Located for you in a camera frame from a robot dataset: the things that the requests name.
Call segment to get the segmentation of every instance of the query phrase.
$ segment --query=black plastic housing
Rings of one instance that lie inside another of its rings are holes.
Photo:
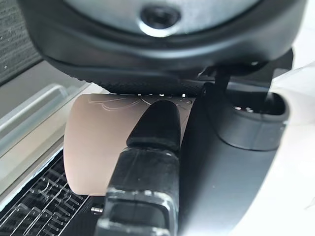
[[[306,3],[264,0],[215,28],[154,38],[96,23],[63,0],[18,2],[34,45],[59,70],[115,92],[160,86],[168,93],[194,91],[186,80],[207,66],[277,59],[290,49]]]
[[[237,110],[213,85],[196,99],[180,155],[180,236],[229,235],[242,219],[288,119],[286,102],[278,95],[274,101],[269,114]]]
[[[96,236],[177,235],[180,134],[174,103],[146,110],[116,164]]]

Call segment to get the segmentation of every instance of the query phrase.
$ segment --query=dark vent grille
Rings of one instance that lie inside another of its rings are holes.
[[[87,196],[74,194],[60,158],[0,220],[0,236],[58,236]]]

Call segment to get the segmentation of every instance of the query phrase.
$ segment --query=textured rubber surface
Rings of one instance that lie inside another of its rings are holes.
[[[0,85],[40,61],[15,0],[0,0]]]
[[[189,84],[183,81],[182,83],[168,83],[168,84],[150,84],[145,82],[133,82],[133,83],[117,83],[117,82],[107,82],[99,83],[111,93],[117,94],[141,94],[141,95],[182,95],[187,94],[189,96],[196,96],[201,93],[203,84]]]

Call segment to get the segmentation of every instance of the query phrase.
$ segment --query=white surface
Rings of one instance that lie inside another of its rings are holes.
[[[315,61],[315,0],[308,0],[304,20],[293,48],[294,69]]]

